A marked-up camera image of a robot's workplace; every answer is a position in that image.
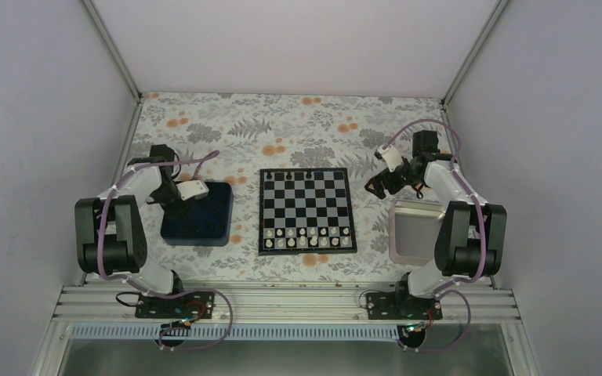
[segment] white wall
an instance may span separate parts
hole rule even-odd
[[[602,2],[513,1],[455,99],[543,374],[602,374]]]
[[[105,188],[133,101],[78,1],[0,1],[0,374],[28,374],[78,275],[73,206]]]
[[[496,0],[94,0],[143,91],[444,96]]]

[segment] purple hose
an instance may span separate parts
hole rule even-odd
[[[465,329],[462,330],[462,332],[460,333],[460,336],[458,336],[453,342],[451,342],[447,345],[436,347],[434,349],[414,349],[415,353],[436,353],[438,351],[450,349],[451,347],[458,345],[465,338],[465,334],[467,334],[467,331],[470,329],[470,324],[472,323],[472,309],[471,309],[470,304],[468,303],[465,295],[463,295],[462,292],[457,291],[457,290],[446,290],[442,295],[437,297],[437,300],[440,300],[444,296],[449,295],[449,294],[457,294],[465,302],[465,307],[467,308],[467,323],[465,324]],[[405,345],[403,344],[403,342],[401,342],[400,339],[398,339],[397,342],[400,347],[405,349]]]
[[[472,284],[472,283],[478,281],[479,278],[481,278],[481,274],[483,274],[484,268],[486,265],[486,231],[485,231],[485,223],[484,223],[484,213],[481,211],[481,203],[479,203],[479,200],[477,199],[476,194],[470,189],[470,186],[467,184],[465,179],[463,179],[462,176],[455,170],[455,161],[458,158],[458,155],[460,154],[460,148],[462,147],[462,143],[460,142],[460,136],[458,136],[458,133],[453,128],[451,128],[450,125],[444,123],[443,121],[439,121],[439,120],[435,120],[435,119],[419,119],[419,120],[413,121],[413,122],[407,124],[406,126],[404,126],[400,131],[398,131],[395,135],[393,135],[393,137],[391,137],[391,139],[389,140],[388,143],[386,143],[386,145],[387,146],[392,145],[393,142],[398,138],[398,136],[400,136],[404,131],[408,130],[410,127],[412,127],[414,125],[417,125],[417,124],[423,123],[423,122],[430,122],[430,123],[435,123],[435,124],[439,124],[439,125],[443,126],[447,131],[449,131],[455,137],[455,141],[458,143],[455,154],[453,154],[453,158],[451,158],[451,160],[450,160],[451,175],[453,175],[453,177],[458,182],[460,187],[463,190],[465,190],[465,192],[468,195],[470,195],[470,198],[472,199],[472,202],[474,203],[474,206],[476,207],[477,219],[479,222],[479,235],[480,235],[479,238],[481,240],[481,258],[479,260],[479,267],[477,268],[477,273],[474,274],[474,277],[472,277],[472,278],[458,277],[455,280],[450,280],[449,282],[442,284],[440,287],[436,288],[433,291],[433,293],[435,295],[437,295],[445,288],[451,287],[453,284],[455,284],[456,281]]]
[[[234,310],[232,309],[232,305],[230,303],[230,300],[227,298],[227,296],[225,296],[225,294],[223,294],[222,292],[214,289],[214,288],[210,288],[210,287],[201,287],[201,288],[196,288],[194,290],[189,290],[189,291],[184,291],[184,292],[180,292],[179,294],[174,294],[174,295],[165,295],[165,294],[161,294],[159,292],[156,291],[150,291],[149,289],[139,286],[135,281],[131,280],[128,276],[125,275],[121,275],[121,274],[116,274],[113,276],[108,276],[105,273],[105,265],[103,263],[103,248],[104,248],[104,241],[105,241],[105,231],[107,228],[107,213],[109,211],[109,207],[110,207],[110,203],[112,201],[112,199],[114,198],[114,195],[118,192],[118,190],[120,190],[122,188],[122,186],[127,183],[130,178],[135,175],[136,172],[140,171],[140,170],[144,170],[145,168],[153,168],[153,167],[166,167],[166,166],[177,166],[177,165],[191,165],[193,163],[199,163],[200,165],[202,163],[204,163],[205,161],[208,161],[210,159],[213,159],[215,157],[218,156],[218,154],[220,154],[220,152],[218,150],[214,150],[211,153],[207,154],[206,156],[204,156],[203,158],[200,159],[189,159],[186,161],[171,161],[171,162],[158,162],[158,163],[150,163],[150,164],[140,164],[137,165],[133,168],[129,168],[128,171],[126,171],[121,178],[119,178],[117,180],[117,182],[112,186],[112,188],[110,189],[109,193],[107,193],[107,197],[105,198],[105,202],[103,204],[103,210],[100,213],[100,225],[98,227],[98,246],[97,246],[97,263],[98,263],[98,274],[100,275],[101,278],[103,278],[104,280],[125,280],[125,282],[127,284],[129,284],[130,286],[132,286],[133,288],[135,288],[137,291],[146,293],[148,295],[152,295],[155,296],[156,298],[161,298],[161,299],[167,299],[167,300],[172,300],[172,299],[176,299],[176,298],[180,298],[184,295],[188,295],[188,294],[193,294],[194,292],[197,291],[210,291],[213,292],[214,294],[219,295],[221,298],[223,298],[225,300],[225,303],[227,304],[227,308],[230,310],[230,322],[227,325],[227,330],[225,331],[225,334],[223,334],[222,337],[218,338],[216,341],[211,342],[207,345],[203,345],[203,346],[197,346],[197,347],[191,347],[191,348],[186,348],[186,349],[182,349],[182,350],[187,350],[187,351],[192,351],[192,350],[199,350],[199,349],[208,349],[210,347],[213,347],[215,345],[218,345],[220,342],[224,341],[225,338],[227,338],[228,335],[230,335],[232,326],[234,325]],[[160,345],[162,345],[161,339],[162,336],[165,335],[167,332],[163,331],[160,334],[160,338],[159,338],[159,342]]]

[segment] purple cable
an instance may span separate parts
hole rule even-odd
[[[193,294],[194,292],[197,292],[197,291],[210,291],[210,292],[213,292],[214,294],[219,295],[221,298],[223,298],[225,300],[225,303],[227,304],[227,308],[230,310],[230,322],[227,325],[227,330],[225,331],[225,334],[222,337],[218,338],[216,341],[209,343],[208,345],[191,347],[191,348],[187,348],[187,349],[183,349],[183,350],[208,349],[209,347],[218,345],[220,342],[224,341],[225,338],[227,338],[227,336],[231,332],[232,326],[234,325],[234,310],[232,309],[230,300],[222,292],[220,292],[214,288],[210,288],[210,287],[196,288],[194,290],[184,291],[184,292],[180,292],[179,294],[174,294],[174,295],[165,295],[165,294],[161,294],[156,291],[150,291],[149,289],[147,289],[145,287],[139,286],[135,281],[131,280],[130,277],[128,277],[128,276],[125,276],[122,274],[108,276],[105,273],[105,265],[103,263],[103,248],[104,248],[104,241],[105,241],[105,232],[106,232],[106,228],[107,228],[107,213],[109,211],[110,203],[111,203],[112,199],[114,198],[114,195],[118,192],[118,190],[120,190],[122,188],[122,186],[125,183],[127,183],[130,180],[130,178],[133,175],[135,175],[136,172],[138,172],[140,170],[144,170],[145,168],[153,168],[153,167],[191,165],[193,163],[202,164],[205,161],[208,161],[210,159],[217,157],[218,154],[220,154],[220,152],[218,150],[214,150],[211,153],[207,154],[206,156],[204,156],[203,158],[200,158],[200,159],[189,159],[186,161],[172,161],[172,162],[140,164],[133,168],[129,168],[128,171],[126,171],[125,174],[123,174],[121,176],[121,178],[119,178],[117,180],[117,182],[112,186],[109,193],[107,193],[107,197],[105,198],[105,202],[103,204],[103,210],[100,213],[100,225],[98,227],[98,245],[97,245],[98,259],[97,259],[97,263],[98,263],[98,274],[100,275],[101,278],[103,278],[104,280],[124,280],[127,284],[129,284],[130,286],[135,288],[137,291],[140,291],[145,294],[152,295],[152,296],[155,296],[156,298],[161,298],[161,299],[172,300],[172,299],[180,298],[184,295]],[[162,339],[162,336],[164,335],[164,333],[165,333],[165,331],[161,332],[160,339]]]
[[[406,126],[404,126],[400,131],[398,131],[395,135],[393,135],[393,137],[391,137],[391,139],[389,140],[388,143],[386,143],[386,145],[387,146],[392,145],[393,142],[398,138],[398,136],[400,136],[404,131],[408,130],[410,127],[412,127],[414,125],[417,125],[417,124],[423,123],[423,122],[430,122],[430,123],[435,123],[435,124],[439,124],[439,125],[443,126],[447,131],[449,131],[455,137],[455,141],[456,141],[456,143],[458,143],[455,154],[453,154],[453,158],[451,158],[451,160],[449,161],[450,166],[451,166],[451,175],[453,175],[453,177],[458,182],[460,187],[463,190],[465,190],[465,192],[468,195],[470,195],[470,198],[472,199],[472,202],[474,203],[474,206],[476,207],[477,219],[478,219],[478,223],[479,223],[479,235],[480,235],[479,238],[481,240],[481,258],[479,260],[479,267],[477,268],[477,273],[474,274],[474,277],[472,277],[472,278],[458,277],[455,280],[450,280],[449,282],[442,284],[440,287],[436,288],[433,291],[433,293],[435,295],[437,295],[445,288],[451,287],[453,284],[455,284],[456,281],[473,284],[474,282],[478,281],[479,278],[481,278],[481,274],[483,274],[484,267],[486,265],[486,237],[485,237],[486,231],[485,231],[485,224],[484,224],[484,213],[481,211],[481,203],[479,203],[479,200],[477,199],[475,193],[470,189],[470,185],[467,184],[465,179],[463,179],[462,176],[455,170],[455,161],[456,161],[456,158],[458,158],[458,155],[460,154],[460,148],[462,147],[462,143],[460,142],[460,136],[458,136],[458,133],[453,128],[451,128],[450,125],[444,123],[443,121],[439,121],[439,120],[435,120],[435,119],[419,119],[419,120],[413,121],[413,122],[407,124]]]
[[[437,298],[437,300],[440,300],[444,296],[449,295],[449,294],[457,294],[465,302],[465,307],[467,308],[467,323],[465,324],[465,329],[462,330],[462,332],[460,333],[460,336],[458,336],[453,342],[448,343],[447,345],[436,347],[434,349],[414,349],[415,353],[436,353],[438,351],[450,349],[451,347],[460,343],[465,338],[465,334],[467,334],[467,331],[470,329],[470,324],[472,323],[472,309],[470,308],[470,304],[468,303],[465,295],[463,295],[462,292],[457,291],[457,290],[446,290],[442,295],[440,295]],[[398,339],[397,342],[400,347],[402,347],[403,349],[407,349],[407,346],[405,346],[403,344],[403,342],[401,342],[400,339]]]

